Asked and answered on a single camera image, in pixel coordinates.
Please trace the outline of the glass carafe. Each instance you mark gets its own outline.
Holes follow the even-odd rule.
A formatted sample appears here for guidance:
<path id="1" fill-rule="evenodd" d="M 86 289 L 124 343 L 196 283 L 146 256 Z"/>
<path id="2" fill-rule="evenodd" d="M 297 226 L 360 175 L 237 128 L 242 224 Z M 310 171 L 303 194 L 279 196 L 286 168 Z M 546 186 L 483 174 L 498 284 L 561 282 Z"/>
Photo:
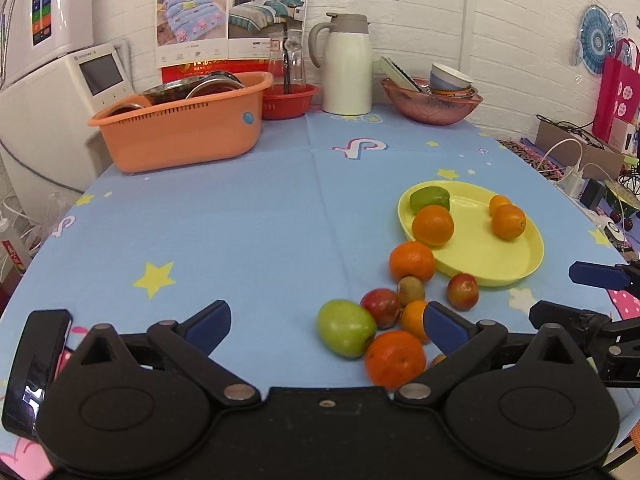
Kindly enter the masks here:
<path id="1" fill-rule="evenodd" d="M 306 89 L 303 34 L 300 30 L 284 30 L 271 35 L 268 68 L 273 78 L 270 94 L 282 96 Z"/>

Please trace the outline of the pink gift bag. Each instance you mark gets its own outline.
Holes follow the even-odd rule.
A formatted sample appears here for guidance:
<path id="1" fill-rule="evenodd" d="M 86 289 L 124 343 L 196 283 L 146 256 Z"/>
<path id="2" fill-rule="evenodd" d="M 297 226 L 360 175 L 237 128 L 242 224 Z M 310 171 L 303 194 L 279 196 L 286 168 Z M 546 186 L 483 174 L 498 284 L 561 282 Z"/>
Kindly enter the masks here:
<path id="1" fill-rule="evenodd" d="M 608 142 L 615 119 L 634 124 L 639 107 L 639 47 L 621 39 L 605 58 L 592 133 Z"/>

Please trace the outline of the small smooth orange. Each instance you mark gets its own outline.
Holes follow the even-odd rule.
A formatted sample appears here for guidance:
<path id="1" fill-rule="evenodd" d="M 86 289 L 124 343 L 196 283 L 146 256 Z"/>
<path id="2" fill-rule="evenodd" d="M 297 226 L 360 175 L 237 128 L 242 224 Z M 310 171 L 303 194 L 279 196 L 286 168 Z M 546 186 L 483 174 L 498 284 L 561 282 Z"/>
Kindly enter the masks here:
<path id="1" fill-rule="evenodd" d="M 414 300 L 402 309 L 399 324 L 402 330 L 418 338 L 422 344 L 430 341 L 424 330 L 424 313 L 427 308 L 425 300 Z"/>

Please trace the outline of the light green apple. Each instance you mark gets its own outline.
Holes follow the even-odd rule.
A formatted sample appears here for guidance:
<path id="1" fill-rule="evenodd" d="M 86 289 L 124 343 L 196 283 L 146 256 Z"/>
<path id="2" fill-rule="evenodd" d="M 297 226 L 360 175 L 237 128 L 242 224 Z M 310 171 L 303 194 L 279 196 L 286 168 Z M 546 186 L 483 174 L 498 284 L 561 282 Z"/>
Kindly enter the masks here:
<path id="1" fill-rule="evenodd" d="M 316 329 L 326 348 L 346 359 L 363 356 L 378 332 L 364 307 L 344 299 L 330 300 L 320 308 Z"/>

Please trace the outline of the red plastic basket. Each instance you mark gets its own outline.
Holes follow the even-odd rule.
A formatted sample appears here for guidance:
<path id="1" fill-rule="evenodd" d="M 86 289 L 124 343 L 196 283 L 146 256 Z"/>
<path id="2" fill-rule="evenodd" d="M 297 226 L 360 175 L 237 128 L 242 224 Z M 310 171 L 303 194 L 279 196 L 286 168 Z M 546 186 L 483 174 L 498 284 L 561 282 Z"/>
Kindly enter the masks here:
<path id="1" fill-rule="evenodd" d="M 262 118 L 267 120 L 293 119 L 305 115 L 319 88 L 313 84 L 297 92 L 285 93 L 282 84 L 274 84 L 264 92 Z"/>

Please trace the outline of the wrinkled mandarin orange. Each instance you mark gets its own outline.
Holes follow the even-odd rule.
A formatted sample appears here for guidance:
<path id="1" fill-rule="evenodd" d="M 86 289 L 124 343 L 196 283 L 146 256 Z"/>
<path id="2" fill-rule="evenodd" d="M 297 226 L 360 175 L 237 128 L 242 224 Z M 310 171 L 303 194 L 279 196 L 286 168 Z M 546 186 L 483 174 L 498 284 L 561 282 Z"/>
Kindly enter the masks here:
<path id="1" fill-rule="evenodd" d="M 424 372 L 426 355 L 416 336 L 394 330 L 373 339 L 363 362 L 373 385 L 395 391 Z"/>

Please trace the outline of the yellow plastic plate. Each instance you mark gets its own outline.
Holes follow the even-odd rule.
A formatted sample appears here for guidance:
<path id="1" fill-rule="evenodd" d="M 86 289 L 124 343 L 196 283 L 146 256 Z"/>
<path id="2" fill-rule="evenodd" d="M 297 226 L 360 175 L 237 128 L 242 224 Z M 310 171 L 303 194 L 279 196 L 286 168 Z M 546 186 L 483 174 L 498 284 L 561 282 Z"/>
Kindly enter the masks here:
<path id="1" fill-rule="evenodd" d="M 397 203 L 398 221 L 407 240 L 413 240 L 410 207 L 412 193 L 427 186 L 440 186 L 450 194 L 454 236 L 433 250 L 435 266 L 447 276 L 471 274 L 484 287 L 502 287 L 532 275 L 544 260 L 544 241 L 532 219 L 524 233 L 512 242 L 500 240 L 490 228 L 488 205 L 494 192 L 468 182 L 434 180 L 407 188 Z"/>

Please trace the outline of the blue patterned tablecloth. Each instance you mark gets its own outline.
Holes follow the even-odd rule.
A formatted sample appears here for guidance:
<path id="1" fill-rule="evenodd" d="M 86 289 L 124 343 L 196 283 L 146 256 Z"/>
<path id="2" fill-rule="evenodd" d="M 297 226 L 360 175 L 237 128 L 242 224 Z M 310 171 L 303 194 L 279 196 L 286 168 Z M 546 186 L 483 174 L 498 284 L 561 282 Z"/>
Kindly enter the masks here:
<path id="1" fill-rule="evenodd" d="M 321 112 L 267 122 L 257 145 L 223 162 L 150 174 L 111 168 L 41 247 L 1 319 L 8 372 L 29 313 L 65 309 L 76 347 L 94 324 L 124 333 L 181 321 L 226 300 L 230 334 L 214 359 L 261 392 L 359 387 L 367 374 L 319 340 L 326 301 L 388 287 L 404 233 L 396 207 L 429 180 L 508 196 L 536 223 L 544 261 L 529 278 L 484 290 L 472 320 L 529 330 L 545 299 L 614 314 L 608 294 L 573 284 L 577 260 L 620 256 L 549 181 L 468 124 L 436 128 L 388 107 L 356 119 Z"/>

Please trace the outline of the white power strip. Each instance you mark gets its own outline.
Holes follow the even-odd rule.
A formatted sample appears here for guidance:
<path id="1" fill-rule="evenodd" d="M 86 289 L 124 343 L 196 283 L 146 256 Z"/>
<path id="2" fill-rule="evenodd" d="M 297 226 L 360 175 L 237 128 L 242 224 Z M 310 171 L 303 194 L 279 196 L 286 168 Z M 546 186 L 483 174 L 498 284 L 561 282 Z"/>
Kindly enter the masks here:
<path id="1" fill-rule="evenodd" d="M 594 225 L 600 245 L 613 246 L 626 261 L 639 259 L 639 197 L 614 180 L 582 180 L 573 177 L 555 182 Z"/>

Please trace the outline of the orange plastic basket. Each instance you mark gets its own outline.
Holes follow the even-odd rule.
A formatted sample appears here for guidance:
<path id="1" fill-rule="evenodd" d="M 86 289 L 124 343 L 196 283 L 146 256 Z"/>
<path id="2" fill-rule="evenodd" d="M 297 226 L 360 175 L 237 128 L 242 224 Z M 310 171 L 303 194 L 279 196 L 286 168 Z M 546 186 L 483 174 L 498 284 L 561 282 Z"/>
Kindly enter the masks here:
<path id="1" fill-rule="evenodd" d="M 88 121 L 98 128 L 116 167 L 128 174 L 235 158 L 262 132 L 268 72 L 240 73 L 241 89 L 153 105 L 127 96 Z"/>

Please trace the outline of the large orange right side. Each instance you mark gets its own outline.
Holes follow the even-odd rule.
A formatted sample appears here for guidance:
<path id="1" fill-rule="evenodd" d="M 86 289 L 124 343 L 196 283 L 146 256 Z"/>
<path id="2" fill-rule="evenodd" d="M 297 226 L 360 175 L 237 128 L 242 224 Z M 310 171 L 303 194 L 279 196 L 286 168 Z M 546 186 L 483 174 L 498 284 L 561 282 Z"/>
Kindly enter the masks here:
<path id="1" fill-rule="evenodd" d="M 526 229 L 526 214 L 518 206 L 504 204 L 491 217 L 491 231 L 500 240 L 516 240 Z"/>

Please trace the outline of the metal bowls in basket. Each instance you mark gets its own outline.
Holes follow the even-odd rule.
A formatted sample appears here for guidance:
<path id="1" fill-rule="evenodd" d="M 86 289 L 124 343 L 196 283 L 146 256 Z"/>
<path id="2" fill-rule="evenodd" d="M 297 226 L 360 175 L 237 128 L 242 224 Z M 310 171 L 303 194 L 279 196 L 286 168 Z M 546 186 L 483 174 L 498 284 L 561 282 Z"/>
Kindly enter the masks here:
<path id="1" fill-rule="evenodd" d="M 218 70 L 204 76 L 193 76 L 160 84 L 141 93 L 149 101 L 149 106 L 168 102 L 210 96 L 211 94 L 243 89 L 245 84 L 232 73 Z M 132 101 L 113 106 L 108 116 L 120 115 L 147 107 L 146 104 L 138 104 Z"/>

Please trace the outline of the small orange right rear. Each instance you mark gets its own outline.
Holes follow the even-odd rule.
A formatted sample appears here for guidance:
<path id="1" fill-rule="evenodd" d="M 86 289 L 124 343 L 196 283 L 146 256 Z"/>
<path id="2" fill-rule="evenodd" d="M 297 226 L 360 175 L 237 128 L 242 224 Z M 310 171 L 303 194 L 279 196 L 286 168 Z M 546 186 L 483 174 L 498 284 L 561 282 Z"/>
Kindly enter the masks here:
<path id="1" fill-rule="evenodd" d="M 492 217 L 495 212 L 504 205 L 510 205 L 511 201 L 503 195 L 494 195 L 491 197 L 488 205 L 489 215 Z"/>

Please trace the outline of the bedding poster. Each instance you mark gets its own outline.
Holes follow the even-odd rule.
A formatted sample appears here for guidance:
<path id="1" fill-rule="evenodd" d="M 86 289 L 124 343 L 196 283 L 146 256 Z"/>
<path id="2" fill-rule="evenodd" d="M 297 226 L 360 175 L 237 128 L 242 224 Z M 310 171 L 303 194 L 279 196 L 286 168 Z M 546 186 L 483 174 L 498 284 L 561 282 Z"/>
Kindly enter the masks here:
<path id="1" fill-rule="evenodd" d="M 156 0 L 160 78 L 264 70 L 278 41 L 302 46 L 307 8 L 308 0 Z"/>

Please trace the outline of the pink glass bowl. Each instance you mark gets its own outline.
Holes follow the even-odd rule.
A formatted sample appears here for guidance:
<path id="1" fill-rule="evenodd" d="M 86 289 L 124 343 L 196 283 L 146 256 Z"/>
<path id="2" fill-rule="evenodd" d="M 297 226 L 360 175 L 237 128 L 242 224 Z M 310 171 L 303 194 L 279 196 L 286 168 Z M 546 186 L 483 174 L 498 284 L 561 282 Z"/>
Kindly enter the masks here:
<path id="1" fill-rule="evenodd" d="M 454 125 L 471 115 L 483 102 L 478 93 L 462 99 L 404 89 L 390 78 L 383 79 L 381 84 L 386 96 L 401 115 L 425 125 Z"/>

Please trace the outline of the cardboard box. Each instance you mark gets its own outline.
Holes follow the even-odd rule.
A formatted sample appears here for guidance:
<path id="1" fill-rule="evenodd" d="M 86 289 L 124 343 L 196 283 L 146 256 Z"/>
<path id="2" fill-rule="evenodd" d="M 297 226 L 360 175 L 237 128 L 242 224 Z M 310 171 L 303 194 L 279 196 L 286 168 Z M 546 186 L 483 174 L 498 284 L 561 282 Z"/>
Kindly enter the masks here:
<path id="1" fill-rule="evenodd" d="M 559 166 L 578 166 L 585 178 L 617 178 L 625 157 L 584 129 L 570 129 L 562 122 L 540 120 L 534 142 L 546 159 Z"/>

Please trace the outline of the brown kiwi fruit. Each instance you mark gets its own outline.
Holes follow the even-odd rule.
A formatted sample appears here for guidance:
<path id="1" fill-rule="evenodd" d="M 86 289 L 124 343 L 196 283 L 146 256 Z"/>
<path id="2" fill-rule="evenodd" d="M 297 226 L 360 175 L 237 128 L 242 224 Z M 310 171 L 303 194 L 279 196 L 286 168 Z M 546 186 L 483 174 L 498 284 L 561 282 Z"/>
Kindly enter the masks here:
<path id="1" fill-rule="evenodd" d="M 403 306 L 425 299 L 425 285 L 415 276 L 405 276 L 397 284 L 397 296 Z"/>

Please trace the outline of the blue paper fan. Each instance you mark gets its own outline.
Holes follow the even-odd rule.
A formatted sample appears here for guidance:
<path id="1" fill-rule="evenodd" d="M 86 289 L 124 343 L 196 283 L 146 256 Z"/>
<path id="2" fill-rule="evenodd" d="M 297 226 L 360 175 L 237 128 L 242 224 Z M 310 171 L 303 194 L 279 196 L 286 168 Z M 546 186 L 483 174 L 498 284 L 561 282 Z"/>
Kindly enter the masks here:
<path id="1" fill-rule="evenodd" d="M 614 52 L 615 37 L 611 19 L 600 6 L 588 6 L 580 20 L 575 60 L 590 74 L 601 76 L 605 59 Z"/>

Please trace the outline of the white countertop appliance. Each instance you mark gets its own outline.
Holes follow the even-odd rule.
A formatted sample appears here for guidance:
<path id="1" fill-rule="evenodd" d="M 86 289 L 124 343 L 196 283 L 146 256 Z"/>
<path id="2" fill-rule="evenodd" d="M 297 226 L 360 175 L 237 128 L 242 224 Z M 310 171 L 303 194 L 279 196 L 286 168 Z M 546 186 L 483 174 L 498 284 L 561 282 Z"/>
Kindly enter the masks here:
<path id="1" fill-rule="evenodd" d="M 89 120 L 134 93 L 112 44 L 77 51 L 41 66 L 1 92 L 1 158 L 29 219 L 75 203 L 112 164 Z"/>

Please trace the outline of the red apple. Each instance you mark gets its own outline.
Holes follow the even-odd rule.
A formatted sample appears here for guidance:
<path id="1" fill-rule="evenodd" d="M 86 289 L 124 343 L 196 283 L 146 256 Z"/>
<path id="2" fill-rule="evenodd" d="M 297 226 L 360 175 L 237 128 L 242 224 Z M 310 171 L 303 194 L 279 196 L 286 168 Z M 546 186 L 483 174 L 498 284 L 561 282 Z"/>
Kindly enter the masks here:
<path id="1" fill-rule="evenodd" d="M 451 307 L 458 311 L 469 311 L 480 299 L 480 290 L 473 275 L 459 273 L 450 278 L 446 295 Z"/>
<path id="2" fill-rule="evenodd" d="M 370 313 L 380 330 L 387 330 L 395 325 L 399 316 L 401 302 L 393 290 L 376 288 L 370 290 L 361 298 L 360 306 Z"/>

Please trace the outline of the white thermos jug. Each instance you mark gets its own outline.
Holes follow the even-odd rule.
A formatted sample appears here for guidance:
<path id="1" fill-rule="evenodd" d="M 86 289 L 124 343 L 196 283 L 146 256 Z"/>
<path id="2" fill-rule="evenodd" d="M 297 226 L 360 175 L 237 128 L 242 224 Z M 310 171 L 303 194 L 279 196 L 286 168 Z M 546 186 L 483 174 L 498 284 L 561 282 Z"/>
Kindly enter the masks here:
<path id="1" fill-rule="evenodd" d="M 321 72 L 324 112 L 359 116 L 372 110 L 373 51 L 365 15 L 328 13 L 308 35 L 312 64 Z"/>

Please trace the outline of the white wall water purifier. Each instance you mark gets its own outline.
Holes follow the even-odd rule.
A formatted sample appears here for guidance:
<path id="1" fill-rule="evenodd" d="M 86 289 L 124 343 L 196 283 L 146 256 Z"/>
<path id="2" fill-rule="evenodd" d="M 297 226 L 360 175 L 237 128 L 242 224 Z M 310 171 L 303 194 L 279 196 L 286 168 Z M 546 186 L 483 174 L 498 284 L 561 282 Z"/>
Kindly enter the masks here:
<path id="1" fill-rule="evenodd" d="M 92 45 L 92 0 L 8 0 L 1 6 L 3 87 Z"/>

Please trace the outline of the dark green guava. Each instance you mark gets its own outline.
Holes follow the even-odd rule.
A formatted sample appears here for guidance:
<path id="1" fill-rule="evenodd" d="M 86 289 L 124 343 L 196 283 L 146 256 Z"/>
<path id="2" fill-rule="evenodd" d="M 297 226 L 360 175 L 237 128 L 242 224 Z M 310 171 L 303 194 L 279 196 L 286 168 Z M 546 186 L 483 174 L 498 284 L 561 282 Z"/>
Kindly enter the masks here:
<path id="1" fill-rule="evenodd" d="M 409 205 L 414 214 L 418 214 L 427 206 L 437 205 L 450 209 L 450 194 L 441 186 L 424 186 L 414 191 L 409 198 Z"/>

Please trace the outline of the stacked ceramic bowls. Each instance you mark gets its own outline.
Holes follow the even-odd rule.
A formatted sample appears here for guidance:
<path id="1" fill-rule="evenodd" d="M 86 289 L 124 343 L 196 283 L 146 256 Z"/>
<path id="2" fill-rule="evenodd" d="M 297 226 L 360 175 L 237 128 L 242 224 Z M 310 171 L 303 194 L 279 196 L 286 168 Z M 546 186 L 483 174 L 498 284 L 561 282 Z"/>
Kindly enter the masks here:
<path id="1" fill-rule="evenodd" d="M 473 79 L 464 73 L 440 63 L 433 63 L 428 84 L 432 93 L 466 99 L 477 94 Z"/>

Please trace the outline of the orange beside guava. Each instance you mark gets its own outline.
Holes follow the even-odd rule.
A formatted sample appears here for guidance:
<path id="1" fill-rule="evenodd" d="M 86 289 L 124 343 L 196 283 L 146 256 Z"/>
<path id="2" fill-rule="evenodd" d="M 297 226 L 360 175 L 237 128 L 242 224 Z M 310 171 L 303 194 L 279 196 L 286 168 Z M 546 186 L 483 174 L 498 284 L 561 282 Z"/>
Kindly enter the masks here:
<path id="1" fill-rule="evenodd" d="M 454 219 L 444 206 L 428 205 L 416 214 L 411 229 L 419 242 L 430 247 L 442 247 L 454 235 Z"/>

